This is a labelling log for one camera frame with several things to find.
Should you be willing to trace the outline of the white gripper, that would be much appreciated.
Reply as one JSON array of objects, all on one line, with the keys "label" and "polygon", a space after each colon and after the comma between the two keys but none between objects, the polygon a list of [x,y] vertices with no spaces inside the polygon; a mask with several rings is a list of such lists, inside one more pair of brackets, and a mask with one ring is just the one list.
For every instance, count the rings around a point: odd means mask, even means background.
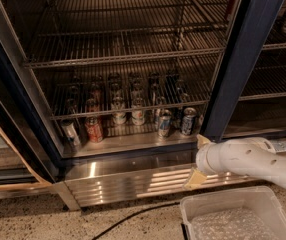
[{"label": "white gripper", "polygon": [[183,184],[185,190],[194,190],[206,181],[206,175],[214,175],[223,171],[220,161],[220,144],[210,142],[208,138],[198,134],[197,148],[199,150],[196,154],[196,165],[200,171],[196,168],[191,169],[187,180]]}]

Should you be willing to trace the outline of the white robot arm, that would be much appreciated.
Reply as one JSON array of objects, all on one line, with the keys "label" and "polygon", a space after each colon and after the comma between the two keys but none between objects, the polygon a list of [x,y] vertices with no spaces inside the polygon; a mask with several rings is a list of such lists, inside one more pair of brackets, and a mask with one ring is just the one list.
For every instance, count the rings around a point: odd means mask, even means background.
[{"label": "white robot arm", "polygon": [[210,175],[230,172],[272,182],[286,189],[286,157],[262,137],[211,142],[197,135],[196,167],[183,184],[186,190],[201,186]]}]

